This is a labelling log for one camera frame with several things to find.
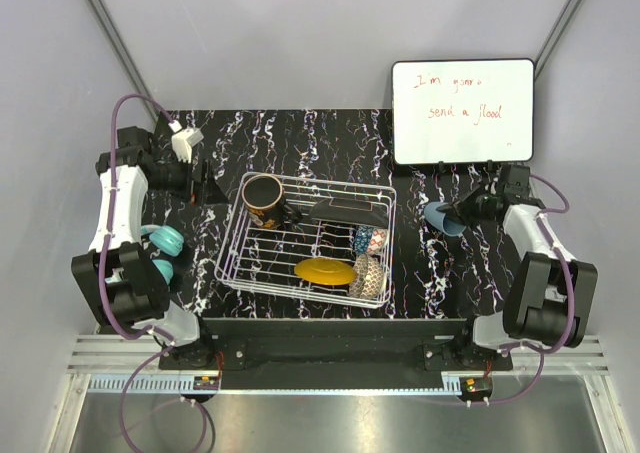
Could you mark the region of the blue patterned bowl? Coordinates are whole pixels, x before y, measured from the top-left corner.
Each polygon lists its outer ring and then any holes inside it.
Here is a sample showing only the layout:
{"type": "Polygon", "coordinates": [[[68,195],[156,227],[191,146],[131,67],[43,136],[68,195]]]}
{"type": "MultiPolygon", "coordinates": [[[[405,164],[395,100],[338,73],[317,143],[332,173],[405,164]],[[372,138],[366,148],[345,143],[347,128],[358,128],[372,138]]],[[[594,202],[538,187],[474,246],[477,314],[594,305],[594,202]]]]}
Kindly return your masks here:
{"type": "Polygon", "coordinates": [[[355,232],[353,250],[356,256],[379,254],[389,240],[389,231],[372,226],[358,226],[355,232]]]}

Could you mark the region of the black floral square plate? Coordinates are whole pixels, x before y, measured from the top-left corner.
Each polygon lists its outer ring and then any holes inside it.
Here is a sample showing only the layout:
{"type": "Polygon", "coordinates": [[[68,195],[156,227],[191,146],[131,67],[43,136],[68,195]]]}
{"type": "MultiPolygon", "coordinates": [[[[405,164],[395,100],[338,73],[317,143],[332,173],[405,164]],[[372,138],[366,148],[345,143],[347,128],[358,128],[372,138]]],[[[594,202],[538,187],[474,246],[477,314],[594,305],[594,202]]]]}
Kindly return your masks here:
{"type": "Polygon", "coordinates": [[[386,228],[388,216],[378,205],[360,200],[326,198],[309,211],[312,220],[386,228]]]}

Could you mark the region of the yellow patterned bowl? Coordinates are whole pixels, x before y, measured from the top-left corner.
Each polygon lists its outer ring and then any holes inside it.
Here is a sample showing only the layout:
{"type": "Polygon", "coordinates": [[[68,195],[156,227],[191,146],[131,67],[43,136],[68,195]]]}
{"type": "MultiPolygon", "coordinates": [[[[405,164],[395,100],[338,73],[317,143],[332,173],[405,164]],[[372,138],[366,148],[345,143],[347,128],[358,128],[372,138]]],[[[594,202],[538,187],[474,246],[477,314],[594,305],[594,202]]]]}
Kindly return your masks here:
{"type": "Polygon", "coordinates": [[[294,267],[299,278],[322,286],[341,286],[354,282],[357,273],[349,264],[331,258],[309,258],[294,267]]]}

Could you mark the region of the brown patterned bowl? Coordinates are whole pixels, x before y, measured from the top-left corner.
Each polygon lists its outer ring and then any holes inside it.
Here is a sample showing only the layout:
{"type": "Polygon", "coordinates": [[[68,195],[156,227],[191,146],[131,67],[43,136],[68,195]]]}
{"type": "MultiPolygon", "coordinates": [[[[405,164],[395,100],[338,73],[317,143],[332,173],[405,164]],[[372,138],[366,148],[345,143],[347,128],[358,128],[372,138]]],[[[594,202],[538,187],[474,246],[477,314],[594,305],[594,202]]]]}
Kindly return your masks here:
{"type": "Polygon", "coordinates": [[[356,279],[349,285],[348,295],[352,298],[373,300],[386,287],[386,273],[380,262],[373,256],[361,254],[353,265],[356,279]]]}

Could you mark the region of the light blue cup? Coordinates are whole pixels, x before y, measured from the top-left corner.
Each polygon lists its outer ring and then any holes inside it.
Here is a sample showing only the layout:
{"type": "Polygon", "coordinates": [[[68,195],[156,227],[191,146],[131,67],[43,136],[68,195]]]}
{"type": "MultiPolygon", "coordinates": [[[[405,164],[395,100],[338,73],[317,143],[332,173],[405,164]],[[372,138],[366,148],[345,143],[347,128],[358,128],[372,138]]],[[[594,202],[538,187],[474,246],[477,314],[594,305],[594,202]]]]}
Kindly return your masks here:
{"type": "Polygon", "coordinates": [[[466,230],[466,226],[452,220],[447,212],[449,204],[443,202],[430,202],[423,208],[424,219],[437,231],[449,237],[461,236],[466,230]]]}

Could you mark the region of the red and black mug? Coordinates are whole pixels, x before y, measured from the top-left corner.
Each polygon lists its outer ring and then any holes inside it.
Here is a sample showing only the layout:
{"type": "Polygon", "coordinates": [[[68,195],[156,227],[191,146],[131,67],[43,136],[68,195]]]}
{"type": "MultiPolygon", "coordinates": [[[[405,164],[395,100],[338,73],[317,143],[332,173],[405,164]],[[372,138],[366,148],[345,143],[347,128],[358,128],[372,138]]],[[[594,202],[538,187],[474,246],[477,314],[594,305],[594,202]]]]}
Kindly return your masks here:
{"type": "Polygon", "coordinates": [[[241,188],[241,199],[251,221],[259,228],[275,230],[286,223],[302,221],[302,213],[287,202],[283,184],[272,175],[250,177],[241,188]]]}

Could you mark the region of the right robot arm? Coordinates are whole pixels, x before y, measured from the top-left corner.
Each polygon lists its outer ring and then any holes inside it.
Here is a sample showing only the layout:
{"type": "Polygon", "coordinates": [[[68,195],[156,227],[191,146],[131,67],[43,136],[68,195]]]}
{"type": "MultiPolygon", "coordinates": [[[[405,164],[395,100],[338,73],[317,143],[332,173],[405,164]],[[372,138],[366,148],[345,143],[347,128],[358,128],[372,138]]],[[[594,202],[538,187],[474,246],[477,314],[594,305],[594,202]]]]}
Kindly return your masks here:
{"type": "Polygon", "coordinates": [[[531,193],[534,174],[506,165],[494,185],[480,184],[438,207],[447,223],[467,228],[493,222],[511,239],[520,264],[501,311],[469,320],[444,355],[476,369],[517,347],[547,356],[584,338],[595,294],[596,267],[579,261],[553,232],[553,210],[531,193]]]}

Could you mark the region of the white wire dish rack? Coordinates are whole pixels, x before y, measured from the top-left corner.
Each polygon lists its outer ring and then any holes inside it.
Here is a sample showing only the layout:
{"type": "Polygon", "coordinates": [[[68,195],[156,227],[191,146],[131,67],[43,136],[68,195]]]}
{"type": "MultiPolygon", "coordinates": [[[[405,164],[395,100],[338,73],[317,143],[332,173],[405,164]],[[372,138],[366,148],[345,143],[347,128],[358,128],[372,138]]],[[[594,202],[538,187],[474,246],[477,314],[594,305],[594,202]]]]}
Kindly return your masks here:
{"type": "Polygon", "coordinates": [[[249,293],[369,309],[386,305],[392,296],[396,190],[391,186],[283,175],[276,179],[283,186],[288,204],[301,211],[302,221],[296,225],[286,223],[275,230],[260,228],[252,223],[237,195],[214,269],[216,280],[249,293]],[[386,221],[385,244],[373,255],[382,268],[382,284],[365,298],[351,296],[347,285],[314,284],[294,273],[296,264],[314,257],[349,265],[355,262],[356,222],[340,224],[310,217],[313,206],[335,199],[368,202],[386,221]]]}

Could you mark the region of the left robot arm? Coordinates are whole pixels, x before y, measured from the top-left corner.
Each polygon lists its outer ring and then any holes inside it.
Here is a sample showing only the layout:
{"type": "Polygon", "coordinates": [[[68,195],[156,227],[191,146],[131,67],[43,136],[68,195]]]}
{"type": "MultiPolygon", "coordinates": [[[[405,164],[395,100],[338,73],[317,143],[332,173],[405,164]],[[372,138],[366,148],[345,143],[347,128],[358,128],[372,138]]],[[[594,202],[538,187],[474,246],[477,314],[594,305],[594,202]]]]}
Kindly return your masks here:
{"type": "Polygon", "coordinates": [[[145,198],[166,192],[191,205],[225,204],[207,161],[194,162],[202,141],[197,128],[172,122],[174,157],[157,156],[150,132],[127,127],[113,131],[111,149],[100,155],[99,220],[87,253],[71,261],[72,275],[102,327],[132,340],[152,335],[177,361],[196,369],[215,359],[216,345],[203,321],[170,297],[172,259],[184,249],[184,236],[171,226],[144,224],[145,198]]]}

